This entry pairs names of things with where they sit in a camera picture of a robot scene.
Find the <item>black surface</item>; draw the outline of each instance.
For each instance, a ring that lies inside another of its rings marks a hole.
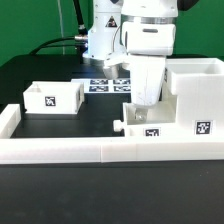
[[[11,138],[120,136],[113,121],[122,119],[122,102],[129,94],[86,94],[78,115],[24,114]]]
[[[222,161],[3,166],[0,223],[220,224]]]
[[[121,77],[128,74],[123,71]],[[33,81],[77,78],[105,76],[102,67],[80,64],[75,55],[17,56],[0,68],[0,105],[19,103],[23,108],[23,92]],[[26,115],[22,110],[22,120],[12,138],[119,136],[113,132],[113,120],[121,119],[123,102],[130,102],[130,94],[87,94],[77,116]]]
[[[1,107],[22,103],[21,90],[33,80],[103,75],[97,68],[78,66],[74,59],[19,56],[10,60],[0,68]],[[117,99],[113,112],[108,98],[101,110],[103,97],[88,99],[84,107],[98,102],[96,118],[102,112],[111,118],[120,116],[123,99]],[[90,125],[93,117],[81,110]],[[29,119],[35,122],[40,117],[24,117],[18,135],[28,135]],[[79,121],[82,116],[69,119]],[[220,224],[223,208],[223,161],[0,165],[0,224]]]

